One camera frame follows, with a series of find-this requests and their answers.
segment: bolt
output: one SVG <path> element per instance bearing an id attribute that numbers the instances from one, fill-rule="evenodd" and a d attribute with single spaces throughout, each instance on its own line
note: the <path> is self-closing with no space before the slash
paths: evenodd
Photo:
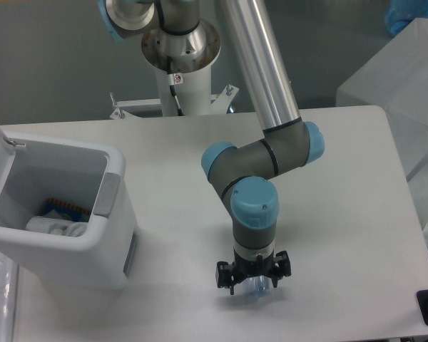
<path id="1" fill-rule="evenodd" d="M 116 103 L 116 100 L 114 99 L 114 94 L 113 93 L 109 93 L 109 97 L 111 98 L 111 102 L 113 104 L 113 108 L 116 108 L 117 103 Z"/>
<path id="2" fill-rule="evenodd" d="M 229 105 L 227 108 L 227 114 L 234 114 L 236 112 L 236 107 L 234 105 Z"/>
<path id="3" fill-rule="evenodd" d="M 113 104 L 113 109 L 114 110 L 117 109 L 119 112 L 119 118 L 124 119 L 126 115 L 123 113 L 122 108 L 117 105 L 116 99 L 114 98 L 114 94 L 109 93 L 109 97 L 111 98 L 111 102 Z"/>

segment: silver metal tube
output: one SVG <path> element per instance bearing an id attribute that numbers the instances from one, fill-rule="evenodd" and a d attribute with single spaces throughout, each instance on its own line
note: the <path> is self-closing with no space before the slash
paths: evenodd
<path id="1" fill-rule="evenodd" d="M 263 0 L 222 0 L 262 129 L 300 117 Z"/>

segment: gray floor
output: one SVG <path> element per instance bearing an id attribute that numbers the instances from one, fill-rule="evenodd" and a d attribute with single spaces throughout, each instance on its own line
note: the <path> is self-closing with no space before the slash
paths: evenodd
<path id="1" fill-rule="evenodd" d="M 239 111 L 252 110 L 225 21 L 213 0 L 202 16 L 219 28 L 213 92 L 239 86 Z M 337 87 L 389 40 L 389 0 L 267 0 L 270 18 L 301 108 L 335 105 Z M 157 98 L 141 37 L 112 41 L 95 0 L 0 1 L 0 124 L 96 120 L 108 97 Z"/>

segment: robotic arm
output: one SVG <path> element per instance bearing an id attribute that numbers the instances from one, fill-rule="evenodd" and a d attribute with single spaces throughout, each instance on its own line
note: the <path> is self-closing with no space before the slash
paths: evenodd
<path id="1" fill-rule="evenodd" d="M 107 9 L 110 2 L 124 6 L 126 3 L 124 0 L 99 1 L 106 4 Z M 218 142 L 205 151 L 201 160 L 209 182 L 233 221 L 235 261 L 232 264 L 219 261 L 216 279 L 219 288 L 230 289 L 230 293 L 234 294 L 234 286 L 248 278 L 264 276 L 271 279 L 276 287 L 280 279 L 291 274 L 287 252 L 275 254 L 274 251 L 279 204 L 277 190 L 268 180 L 316 160 L 323 154 L 325 144 L 317 126 L 310 122 L 304 123 L 300 117 L 264 0 L 221 2 L 264 135 L 262 140 L 241 148 L 229 142 Z M 151 63 L 157 68 L 164 70 L 167 61 L 165 71 L 171 74 L 173 63 L 180 63 L 180 72 L 190 75 L 216 59 L 220 46 L 212 49 L 211 44 L 209 49 L 210 44 L 206 41 L 214 43 L 218 41 L 218 35 L 211 25 L 198 25 L 197 0 L 126 4 L 132 5 L 145 6 L 137 11 L 141 13 L 140 18 L 145 18 L 143 20 L 148 21 L 149 27 L 159 27 L 153 36 L 157 38 L 153 41 L 159 39 L 160 44 L 168 41 L 168 47 L 178 47 L 162 49 L 154 46 L 157 51 L 154 56 L 157 57 Z M 153 7 L 158 13 L 157 19 L 155 12 L 150 18 Z M 144 9 L 147 9 L 147 16 L 143 14 Z M 109 10 L 107 17 L 108 20 L 113 20 Z M 203 28 L 204 35 L 195 33 L 199 27 Z M 126 36 L 121 32 L 118 30 L 118 34 Z M 187 61 L 184 54 L 191 53 L 195 57 L 191 58 L 195 62 L 195 68 L 193 65 L 190 68 L 190 63 L 185 64 Z M 185 95 L 186 103 L 196 101 L 196 94 L 187 92 Z"/>

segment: black cable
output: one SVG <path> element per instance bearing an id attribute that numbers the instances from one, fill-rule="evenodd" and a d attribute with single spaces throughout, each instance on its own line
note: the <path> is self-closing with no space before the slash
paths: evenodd
<path id="1" fill-rule="evenodd" d="M 173 59 L 170 56 L 166 57 L 166 74 L 167 75 L 171 75 L 171 62 L 172 61 L 173 61 Z M 178 111 L 178 116 L 184 116 L 183 110 L 180 107 L 178 96 L 176 95 L 176 89 L 174 88 L 173 84 L 170 84 L 170 93 L 171 93 L 171 96 L 173 96 L 173 98 L 174 98 L 176 108 Z"/>
<path id="2" fill-rule="evenodd" d="M 156 2 L 156 10 L 157 10 L 158 22 L 160 24 L 160 27 L 164 27 L 165 26 L 165 16 L 163 15 L 162 3 L 159 1 Z"/>

